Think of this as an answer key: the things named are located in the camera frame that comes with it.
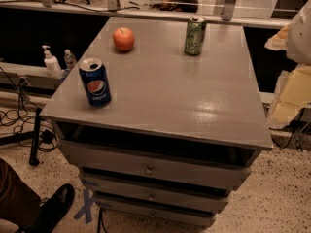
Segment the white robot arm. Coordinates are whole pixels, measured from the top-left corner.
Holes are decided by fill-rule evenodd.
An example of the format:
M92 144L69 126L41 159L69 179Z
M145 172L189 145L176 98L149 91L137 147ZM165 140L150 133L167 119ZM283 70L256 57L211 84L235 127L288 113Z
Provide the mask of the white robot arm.
M311 102L311 0L264 46L284 50L286 57L296 63L292 71L281 72L268 110L268 126L282 129Z

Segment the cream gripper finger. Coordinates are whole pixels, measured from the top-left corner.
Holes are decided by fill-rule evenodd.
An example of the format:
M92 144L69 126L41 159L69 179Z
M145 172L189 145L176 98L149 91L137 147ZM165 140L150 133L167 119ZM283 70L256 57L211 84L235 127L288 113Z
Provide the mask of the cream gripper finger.
M272 129L284 128L310 101L311 66L298 64L290 72L282 71L268 110L268 126Z
M269 50L286 50L288 46L287 40L289 29L289 25L281 28L275 35L266 41L264 46Z

